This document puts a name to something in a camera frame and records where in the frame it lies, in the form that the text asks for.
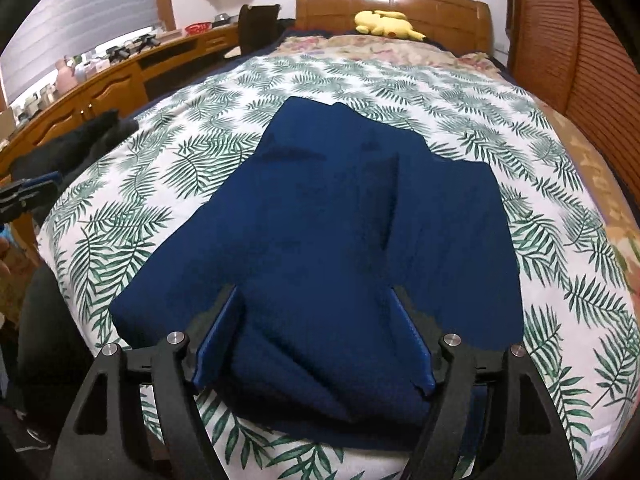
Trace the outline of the navy blue jacket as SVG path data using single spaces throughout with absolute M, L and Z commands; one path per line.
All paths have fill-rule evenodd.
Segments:
M 127 344 L 155 344 L 241 296 L 194 377 L 238 416 L 299 439 L 406 450 L 436 382 L 393 300 L 473 347 L 523 337 L 518 263 L 484 162 L 343 104 L 291 98 L 258 147 L 112 301 Z

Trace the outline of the black garment on bed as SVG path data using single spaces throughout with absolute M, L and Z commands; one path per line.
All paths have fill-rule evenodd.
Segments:
M 59 172 L 71 174 L 84 162 L 93 164 L 139 129 L 134 118 L 120 119 L 108 110 L 78 128 L 37 146 L 17 157 L 9 166 L 12 181 L 31 179 Z

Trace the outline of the pink bottle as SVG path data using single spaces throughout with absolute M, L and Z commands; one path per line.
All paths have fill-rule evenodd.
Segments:
M 55 89 L 58 92 L 59 96 L 64 96 L 64 94 L 73 90 L 73 88 L 78 86 L 78 81 L 75 77 L 75 72 L 73 67 L 70 67 L 65 58 L 60 58 L 55 62 L 56 67 L 56 81 L 55 81 Z

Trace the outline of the palm leaf print bedsheet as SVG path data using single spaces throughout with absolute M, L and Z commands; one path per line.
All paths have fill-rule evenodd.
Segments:
M 637 411 L 639 239 L 606 221 L 550 114 L 475 70 L 262 55 L 140 113 L 139 130 L 66 188 L 38 236 L 87 346 L 117 339 L 111 302 L 255 151 L 290 96 L 343 103 L 419 133 L 435 154 L 489 165 L 521 271 L 525 345 L 578 477 L 593 478 Z

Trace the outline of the long wooden desk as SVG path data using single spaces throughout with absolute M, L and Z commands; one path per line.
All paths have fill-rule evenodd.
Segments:
M 1 151 L 2 176 L 10 172 L 14 159 L 107 110 L 117 110 L 127 117 L 161 96 L 192 84 L 221 66 L 224 55 L 238 45 L 238 26 L 220 26 L 161 44 L 98 73 L 14 133 Z

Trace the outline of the grey window blind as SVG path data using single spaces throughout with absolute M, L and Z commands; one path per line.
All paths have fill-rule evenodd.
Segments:
M 14 102 L 61 58 L 158 24 L 156 0 L 40 0 L 2 52 L 6 100 Z

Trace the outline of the red bowl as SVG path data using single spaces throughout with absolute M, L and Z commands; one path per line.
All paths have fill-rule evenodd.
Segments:
M 183 31 L 186 36 L 196 36 L 205 34 L 212 29 L 211 22 L 198 22 L 186 26 Z

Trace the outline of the floral blanket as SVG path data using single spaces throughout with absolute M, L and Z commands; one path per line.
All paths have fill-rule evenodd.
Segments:
M 378 104 L 347 91 L 339 101 L 419 131 L 434 153 L 486 162 L 516 220 L 535 198 L 550 200 L 564 246 L 639 298 L 639 217 L 611 169 L 574 122 L 508 81 L 487 54 L 457 58 L 431 44 L 352 35 L 288 37 L 274 53 L 328 58 Z

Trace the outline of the dark brown chair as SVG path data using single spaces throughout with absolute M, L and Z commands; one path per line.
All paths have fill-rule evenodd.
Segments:
M 256 53 L 268 47 L 279 37 L 278 16 L 280 4 L 256 6 L 244 4 L 238 18 L 239 45 L 227 52 L 225 58 Z

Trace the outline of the yellow plush toy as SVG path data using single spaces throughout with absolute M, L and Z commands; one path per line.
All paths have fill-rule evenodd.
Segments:
M 363 35 L 423 41 L 405 14 L 395 11 L 360 11 L 354 17 L 356 31 Z

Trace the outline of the wooden louvered wardrobe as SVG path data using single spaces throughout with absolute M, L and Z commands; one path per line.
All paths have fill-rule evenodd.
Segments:
M 508 67 L 570 119 L 639 201 L 639 74 L 589 0 L 508 0 Z

